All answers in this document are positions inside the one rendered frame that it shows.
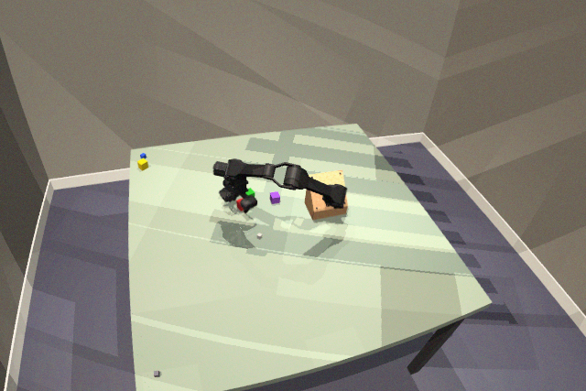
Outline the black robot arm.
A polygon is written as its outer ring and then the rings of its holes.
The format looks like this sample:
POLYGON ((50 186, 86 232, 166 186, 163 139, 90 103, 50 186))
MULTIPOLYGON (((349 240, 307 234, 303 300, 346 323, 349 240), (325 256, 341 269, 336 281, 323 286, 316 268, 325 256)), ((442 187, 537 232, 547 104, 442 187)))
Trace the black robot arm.
MULTIPOLYGON (((276 165, 269 163, 266 163, 265 165, 257 165, 246 164, 240 159, 233 158, 229 159, 228 163, 216 161, 213 166, 213 173, 214 176, 223 177, 227 181, 234 181, 235 183, 245 182, 246 177, 256 177, 273 180, 278 187, 288 190, 310 190, 322 195, 326 207, 331 206, 334 209, 343 209, 347 191, 346 187, 341 184, 327 185, 313 179, 309 177, 307 170, 300 165, 287 162, 276 165), (274 179, 276 168, 282 166, 287 166, 283 185, 279 184, 274 179)), ((229 185, 221 189, 218 193, 221 198, 227 202, 232 202, 235 197, 239 197, 237 188, 232 185, 232 182, 229 182, 229 185)))

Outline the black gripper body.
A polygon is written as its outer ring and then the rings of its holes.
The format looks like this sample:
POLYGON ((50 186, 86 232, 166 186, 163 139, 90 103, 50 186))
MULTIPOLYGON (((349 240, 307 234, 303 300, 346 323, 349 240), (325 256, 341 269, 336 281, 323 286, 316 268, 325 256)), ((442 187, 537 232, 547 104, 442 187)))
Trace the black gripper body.
POLYGON ((248 196, 246 194, 246 192, 248 192, 248 188, 246 187, 246 184, 248 184, 247 180, 243 183, 235 183, 234 181, 227 181, 225 179, 222 184, 224 187, 226 187, 229 185, 229 182, 232 182, 232 185, 237 188, 239 196, 242 196, 243 199, 241 200, 241 206, 245 211, 257 206, 257 200, 254 198, 254 196, 248 196))

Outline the purple cube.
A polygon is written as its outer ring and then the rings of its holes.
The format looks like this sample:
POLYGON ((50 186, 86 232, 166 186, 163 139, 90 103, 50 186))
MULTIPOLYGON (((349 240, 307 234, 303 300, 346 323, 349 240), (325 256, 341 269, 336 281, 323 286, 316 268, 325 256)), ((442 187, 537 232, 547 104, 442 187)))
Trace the purple cube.
POLYGON ((278 191, 270 192, 270 201, 272 204, 280 203, 280 196, 278 191))

